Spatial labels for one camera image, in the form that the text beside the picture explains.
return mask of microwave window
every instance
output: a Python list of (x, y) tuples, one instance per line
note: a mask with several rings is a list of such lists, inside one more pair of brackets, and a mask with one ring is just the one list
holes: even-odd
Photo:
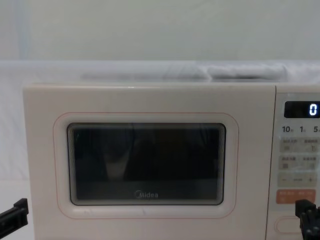
[(90, 205), (219, 205), (221, 123), (71, 123), (70, 200)]

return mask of white backdrop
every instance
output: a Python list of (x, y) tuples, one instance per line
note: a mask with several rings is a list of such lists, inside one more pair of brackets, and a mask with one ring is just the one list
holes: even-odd
[(2, 1), (22, 59), (320, 60), (319, 0)]

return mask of microwave oven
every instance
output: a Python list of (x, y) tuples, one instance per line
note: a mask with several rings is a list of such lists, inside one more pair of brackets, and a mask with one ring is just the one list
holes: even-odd
[(23, 89), (36, 240), (301, 240), (320, 200), (320, 86)]

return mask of number label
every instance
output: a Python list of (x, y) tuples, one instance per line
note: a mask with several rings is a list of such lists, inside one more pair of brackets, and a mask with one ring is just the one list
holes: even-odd
[(288, 133), (288, 132), (290, 132), (291, 128), (289, 126), (283, 126), (282, 130), (284, 133)]
[(309, 114), (310, 114), (310, 116), (317, 115), (317, 112), (318, 112), (317, 108), (318, 108), (317, 104), (314, 104), (314, 103), (310, 104), (310, 106), (309, 106)]

